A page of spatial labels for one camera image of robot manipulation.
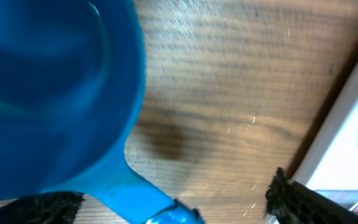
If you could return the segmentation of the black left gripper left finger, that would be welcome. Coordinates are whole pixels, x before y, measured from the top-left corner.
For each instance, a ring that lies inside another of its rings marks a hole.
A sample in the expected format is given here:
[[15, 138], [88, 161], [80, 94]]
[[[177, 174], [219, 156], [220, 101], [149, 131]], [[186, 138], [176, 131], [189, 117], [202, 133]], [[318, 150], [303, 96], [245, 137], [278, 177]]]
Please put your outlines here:
[[78, 192], [22, 197], [0, 207], [0, 224], [73, 224], [84, 201]]

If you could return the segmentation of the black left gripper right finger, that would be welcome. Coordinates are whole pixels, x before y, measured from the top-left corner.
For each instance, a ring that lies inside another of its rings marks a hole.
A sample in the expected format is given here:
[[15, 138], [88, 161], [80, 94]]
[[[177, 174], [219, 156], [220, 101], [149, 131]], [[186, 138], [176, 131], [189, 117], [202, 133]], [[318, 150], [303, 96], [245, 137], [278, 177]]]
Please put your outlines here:
[[358, 224], [358, 215], [287, 177], [279, 167], [265, 194], [266, 213], [280, 224]]

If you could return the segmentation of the blue plastic measuring scoop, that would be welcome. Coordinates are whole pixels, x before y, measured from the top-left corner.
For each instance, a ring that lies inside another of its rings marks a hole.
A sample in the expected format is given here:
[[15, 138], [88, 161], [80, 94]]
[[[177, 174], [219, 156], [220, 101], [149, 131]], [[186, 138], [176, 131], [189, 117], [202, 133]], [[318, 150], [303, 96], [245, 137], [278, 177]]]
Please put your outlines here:
[[0, 200], [78, 192], [129, 223], [202, 223], [125, 160], [144, 93], [132, 1], [0, 1]]

